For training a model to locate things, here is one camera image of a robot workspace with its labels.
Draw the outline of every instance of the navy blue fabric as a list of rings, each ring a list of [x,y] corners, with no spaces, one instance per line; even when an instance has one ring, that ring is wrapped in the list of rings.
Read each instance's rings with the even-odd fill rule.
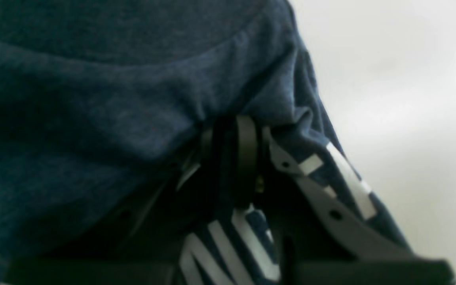
[[[0,280],[11,258],[80,235],[138,184],[165,177],[158,170],[199,123],[239,113],[270,125],[298,162],[329,142],[342,151],[284,0],[209,49],[161,64],[0,41]],[[373,223],[400,237],[389,215]]]

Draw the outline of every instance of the black object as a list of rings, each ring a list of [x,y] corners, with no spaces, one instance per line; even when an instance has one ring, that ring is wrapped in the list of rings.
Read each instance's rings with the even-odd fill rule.
[[[177,269],[184,237],[208,222],[225,187],[235,206],[261,207],[286,285],[452,285],[445,261],[418,258],[364,225],[249,117],[207,126],[186,182],[136,191],[88,233],[43,258],[15,260],[12,285],[185,284]],[[232,184],[226,183],[227,177]],[[265,187],[256,191],[258,177]]]

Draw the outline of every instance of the white background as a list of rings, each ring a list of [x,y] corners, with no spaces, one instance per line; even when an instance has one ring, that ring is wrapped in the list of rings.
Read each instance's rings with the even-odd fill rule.
[[[456,0],[291,0],[348,158],[456,271]]]

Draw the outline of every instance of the heathered blue cloth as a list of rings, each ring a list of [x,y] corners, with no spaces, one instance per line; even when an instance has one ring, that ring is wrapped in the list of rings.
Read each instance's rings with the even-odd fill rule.
[[[284,0],[268,0],[221,43],[162,64],[97,63],[0,41],[0,280],[11,258],[61,245],[136,186],[165,177],[157,170],[199,123],[227,114],[270,125],[297,161],[329,141],[342,151]],[[378,207],[371,226],[405,245]]]

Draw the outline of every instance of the white wall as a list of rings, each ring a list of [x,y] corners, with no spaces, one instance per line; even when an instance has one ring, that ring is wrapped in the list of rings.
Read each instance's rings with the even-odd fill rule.
[[[456,0],[291,0],[349,159],[456,270]]]

